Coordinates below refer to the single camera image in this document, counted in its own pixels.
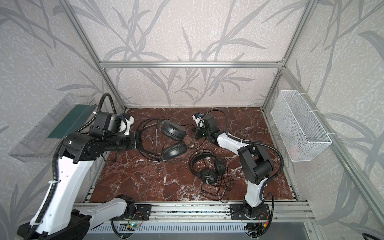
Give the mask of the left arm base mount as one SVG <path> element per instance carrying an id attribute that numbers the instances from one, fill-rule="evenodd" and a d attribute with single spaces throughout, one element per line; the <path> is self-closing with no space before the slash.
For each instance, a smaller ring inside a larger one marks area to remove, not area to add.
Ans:
<path id="1" fill-rule="evenodd" d="M 130 204 L 121 218 L 126 220 L 148 221 L 151 214 L 151 204 Z"/>

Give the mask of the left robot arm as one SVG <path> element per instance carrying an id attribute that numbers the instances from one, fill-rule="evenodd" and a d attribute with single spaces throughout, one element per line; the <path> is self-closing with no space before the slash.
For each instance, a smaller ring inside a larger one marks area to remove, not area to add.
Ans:
<path id="1" fill-rule="evenodd" d="M 94 116 L 58 144 L 52 160 L 53 179 L 38 212 L 29 223 L 19 226 L 25 240 L 81 240 L 87 232 L 114 218 L 132 218 L 135 200 L 120 195 L 96 208 L 73 208 L 83 180 L 93 163 L 109 151 L 135 150 L 139 134 L 131 132 L 134 119 L 128 114 L 101 111 L 104 93 Z"/>

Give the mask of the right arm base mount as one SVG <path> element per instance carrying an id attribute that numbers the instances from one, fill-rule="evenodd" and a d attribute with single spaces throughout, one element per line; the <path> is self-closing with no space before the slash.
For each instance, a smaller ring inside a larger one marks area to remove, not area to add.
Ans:
<path id="1" fill-rule="evenodd" d="M 231 220 L 263 220 L 270 219 L 271 211 L 266 203 L 261 203 L 255 208 L 248 208 L 245 204 L 230 204 L 230 208 L 225 211 Z"/>

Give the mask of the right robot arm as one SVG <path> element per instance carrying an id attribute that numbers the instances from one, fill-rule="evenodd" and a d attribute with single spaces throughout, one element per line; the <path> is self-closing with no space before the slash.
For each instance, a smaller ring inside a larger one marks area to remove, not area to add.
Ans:
<path id="1" fill-rule="evenodd" d="M 247 192 L 243 201 L 245 216 L 248 219 L 255 219 L 266 199 L 264 190 L 267 184 L 283 171 L 283 156 L 272 146 L 243 140 L 230 134 L 227 126 L 224 130 L 220 130 L 217 119 L 210 114 L 216 111 L 223 112 L 219 109 L 213 109 L 204 114 L 196 113 L 193 115 L 193 120 L 197 125 L 195 139 L 206 138 L 212 144 L 227 149 L 239 157 L 244 176 L 248 181 Z M 280 160 L 280 166 L 273 175 L 271 173 L 274 170 L 274 162 L 269 157 L 267 149 L 274 151 Z"/>

